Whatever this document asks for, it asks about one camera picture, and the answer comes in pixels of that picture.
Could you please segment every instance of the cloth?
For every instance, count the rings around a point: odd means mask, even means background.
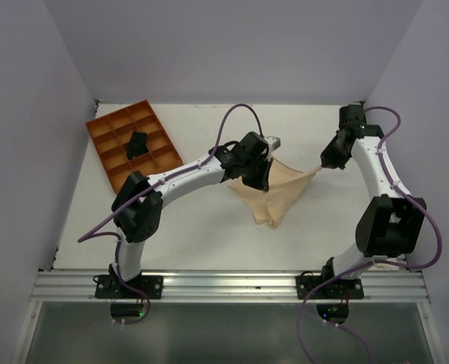
[[[267,193],[245,186],[241,178],[234,180],[229,187],[250,207],[257,224],[266,222],[269,227],[276,228],[285,212],[321,169],[317,167],[309,172],[296,171],[274,158],[268,175],[270,188]]]

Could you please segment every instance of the black mounting bracket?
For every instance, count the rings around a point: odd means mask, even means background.
[[[118,279],[111,275],[97,275],[93,277],[96,283],[95,298],[120,300],[140,298],[131,290],[123,287]],[[161,275],[137,275],[127,282],[128,285],[144,292],[151,300],[160,300],[164,278]]]
[[[297,298],[303,300],[308,292],[323,282],[320,275],[312,272],[304,272],[295,277]],[[363,285],[360,279],[339,279],[328,284],[314,294],[314,300],[342,300],[348,297],[350,300],[361,300],[364,298]]]

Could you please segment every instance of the table surface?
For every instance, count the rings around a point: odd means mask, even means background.
[[[97,116],[126,105],[100,105]],[[209,150],[229,105],[152,105],[184,163]],[[336,105],[254,105],[265,135],[281,138],[274,156],[291,168],[308,171],[338,126]],[[224,127],[221,143],[256,130],[251,113],[237,109]],[[355,161],[344,171],[319,172],[271,229],[257,225],[228,183],[205,187],[174,201],[162,212],[157,233],[143,252],[144,269],[316,270],[342,253],[369,203]],[[107,268],[115,242],[102,237],[78,244],[77,238],[110,212],[115,194],[93,143],[89,141],[61,235],[54,268]],[[114,231],[111,223],[104,228]]]

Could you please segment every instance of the gray wall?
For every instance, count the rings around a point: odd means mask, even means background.
[[[449,359],[449,0],[425,0],[368,105],[388,105],[403,126],[388,149],[402,180],[426,199],[444,236],[440,262],[424,271],[432,308]],[[385,129],[394,119],[372,111],[370,121]],[[435,251],[432,229],[424,224],[410,261],[426,262]]]
[[[420,0],[45,0],[112,102],[366,99]]]
[[[92,99],[38,0],[0,1],[0,363],[38,267],[50,265],[79,173]]]

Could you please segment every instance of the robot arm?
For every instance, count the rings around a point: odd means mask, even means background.
[[[219,184],[228,179],[242,177],[245,185],[257,190],[268,191],[268,173],[272,166],[272,152],[280,146],[280,139],[273,136],[261,137],[248,133],[240,142],[230,142],[187,165],[161,174],[144,177],[140,172],[132,173],[117,195],[112,211],[122,206],[133,196],[158,183],[171,174],[178,174],[160,184],[140,201],[123,210],[114,219],[121,236],[118,251],[118,266],[125,282],[140,274],[140,259],[145,241],[158,229],[161,211],[172,201],[201,187]],[[112,263],[116,271],[116,262]]]
[[[322,167],[344,169],[352,158],[359,165],[371,202],[356,226],[355,243],[339,256],[328,260],[322,279],[329,279],[365,261],[396,258],[415,249],[424,215],[399,195],[388,183],[378,158],[378,144],[383,137],[378,125],[368,125],[363,107],[348,105],[340,110],[339,130],[321,154]],[[401,183],[383,144],[382,155],[390,175],[402,190]],[[423,207],[425,201],[415,200]],[[356,279],[361,271],[342,279]]]

